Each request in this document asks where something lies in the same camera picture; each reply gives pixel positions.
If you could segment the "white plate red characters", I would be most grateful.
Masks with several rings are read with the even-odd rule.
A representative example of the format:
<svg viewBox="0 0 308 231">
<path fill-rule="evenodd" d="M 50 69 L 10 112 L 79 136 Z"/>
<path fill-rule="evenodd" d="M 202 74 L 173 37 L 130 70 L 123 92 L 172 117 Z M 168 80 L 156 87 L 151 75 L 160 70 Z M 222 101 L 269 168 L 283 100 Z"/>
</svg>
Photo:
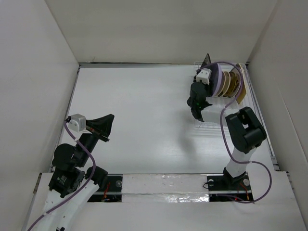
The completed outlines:
<svg viewBox="0 0 308 231">
<path fill-rule="evenodd" d="M 239 84 L 238 92 L 237 92 L 237 95 L 236 95 L 239 98 L 240 95 L 242 94 L 243 90 L 245 89 L 245 86 L 244 86 L 244 71 L 243 71 L 243 68 L 241 67 L 241 65 L 239 63 L 236 64 L 236 67 L 239 69 L 239 73 L 240 73 L 240 84 Z"/>
</svg>

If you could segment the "purple round plate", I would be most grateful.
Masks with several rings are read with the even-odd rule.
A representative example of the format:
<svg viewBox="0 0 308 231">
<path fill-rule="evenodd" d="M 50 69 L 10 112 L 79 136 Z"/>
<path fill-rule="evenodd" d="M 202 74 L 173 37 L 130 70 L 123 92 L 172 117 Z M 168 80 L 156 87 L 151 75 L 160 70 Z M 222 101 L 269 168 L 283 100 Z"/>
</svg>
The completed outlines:
<svg viewBox="0 0 308 231">
<path fill-rule="evenodd" d="M 216 73 L 216 89 L 214 91 L 214 94 L 212 96 L 215 96 L 218 93 L 218 90 L 220 88 L 221 82 L 222 82 L 222 69 L 219 64 L 211 64 L 210 70 L 215 70 Z"/>
</svg>

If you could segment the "bamboo woven tray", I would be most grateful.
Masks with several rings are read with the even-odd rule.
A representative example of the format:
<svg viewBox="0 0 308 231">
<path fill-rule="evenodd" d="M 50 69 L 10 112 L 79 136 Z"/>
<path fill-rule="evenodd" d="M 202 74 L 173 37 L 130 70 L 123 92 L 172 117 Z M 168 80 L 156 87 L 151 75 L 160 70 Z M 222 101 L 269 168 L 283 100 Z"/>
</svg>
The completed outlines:
<svg viewBox="0 0 308 231">
<path fill-rule="evenodd" d="M 241 102 L 243 101 L 243 99 L 245 98 L 247 91 L 246 91 L 246 79 L 245 79 L 245 74 L 244 74 L 244 69 L 240 64 L 236 64 L 236 66 L 241 70 L 241 73 L 243 75 L 243 84 L 242 84 L 242 90 L 240 95 L 237 98 L 237 103 L 241 104 Z"/>
</svg>

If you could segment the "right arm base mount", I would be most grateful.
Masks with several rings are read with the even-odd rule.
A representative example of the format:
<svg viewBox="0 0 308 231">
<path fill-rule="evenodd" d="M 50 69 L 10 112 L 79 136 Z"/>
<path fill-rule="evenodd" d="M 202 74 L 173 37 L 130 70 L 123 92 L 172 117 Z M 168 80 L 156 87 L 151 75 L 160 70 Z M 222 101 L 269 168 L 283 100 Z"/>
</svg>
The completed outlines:
<svg viewBox="0 0 308 231">
<path fill-rule="evenodd" d="M 228 185 L 222 174 L 207 175 L 203 188 L 208 190 L 210 202 L 253 201 L 249 176 L 246 173 L 239 181 Z"/>
</svg>

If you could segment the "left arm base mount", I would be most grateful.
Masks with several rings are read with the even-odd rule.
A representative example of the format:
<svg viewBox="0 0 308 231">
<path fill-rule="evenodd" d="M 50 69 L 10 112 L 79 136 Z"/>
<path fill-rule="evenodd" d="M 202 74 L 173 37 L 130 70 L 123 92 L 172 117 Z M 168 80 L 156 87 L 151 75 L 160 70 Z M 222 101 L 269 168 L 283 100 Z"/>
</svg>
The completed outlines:
<svg viewBox="0 0 308 231">
<path fill-rule="evenodd" d="M 110 174 L 106 184 L 95 192 L 88 202 L 117 203 L 122 201 L 123 175 Z"/>
</svg>

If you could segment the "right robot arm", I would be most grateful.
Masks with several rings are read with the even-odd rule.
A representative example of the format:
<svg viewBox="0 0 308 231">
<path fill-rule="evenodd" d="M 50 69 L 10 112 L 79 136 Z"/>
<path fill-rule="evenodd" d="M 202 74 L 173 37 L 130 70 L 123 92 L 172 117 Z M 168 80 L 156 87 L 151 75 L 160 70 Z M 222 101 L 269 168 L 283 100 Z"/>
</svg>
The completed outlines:
<svg viewBox="0 0 308 231">
<path fill-rule="evenodd" d="M 224 128 L 228 128 L 233 151 L 230 151 L 225 132 L 222 130 L 223 140 L 230 161 L 223 169 L 222 184 L 227 189 L 234 189 L 239 185 L 240 180 L 246 174 L 246 167 L 251 162 L 251 156 L 262 142 L 267 138 L 264 127 L 250 107 L 240 110 L 220 109 L 209 103 L 206 98 L 219 91 L 218 86 L 214 86 L 212 91 L 210 84 L 218 79 L 221 83 L 221 70 L 205 68 L 194 77 L 190 88 L 190 96 L 187 104 L 191 109 L 193 117 L 200 122 L 217 123 Z"/>
</svg>

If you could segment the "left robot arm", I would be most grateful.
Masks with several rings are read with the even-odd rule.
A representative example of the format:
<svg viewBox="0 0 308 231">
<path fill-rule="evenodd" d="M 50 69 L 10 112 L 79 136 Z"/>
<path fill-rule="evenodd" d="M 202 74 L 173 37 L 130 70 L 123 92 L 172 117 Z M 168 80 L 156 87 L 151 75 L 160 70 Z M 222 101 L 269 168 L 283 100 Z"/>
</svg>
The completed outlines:
<svg viewBox="0 0 308 231">
<path fill-rule="evenodd" d="M 62 143 L 55 149 L 54 172 L 43 213 L 28 230 L 71 230 L 86 202 L 96 191 L 106 188 L 108 172 L 96 165 L 92 151 L 98 141 L 109 141 L 114 118 L 109 114 L 87 120 L 74 114 L 64 121 L 64 129 L 76 144 Z"/>
</svg>

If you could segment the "black floral square plate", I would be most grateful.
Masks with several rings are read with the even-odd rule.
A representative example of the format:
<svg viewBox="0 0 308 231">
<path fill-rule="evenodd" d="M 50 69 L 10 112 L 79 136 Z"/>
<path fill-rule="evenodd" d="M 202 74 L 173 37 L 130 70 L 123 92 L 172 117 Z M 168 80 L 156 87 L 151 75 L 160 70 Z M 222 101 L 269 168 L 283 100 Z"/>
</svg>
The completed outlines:
<svg viewBox="0 0 308 231">
<path fill-rule="evenodd" d="M 210 58 L 210 54 L 207 53 L 200 68 L 205 68 L 206 66 L 210 65 L 211 64 L 211 58 Z"/>
</svg>

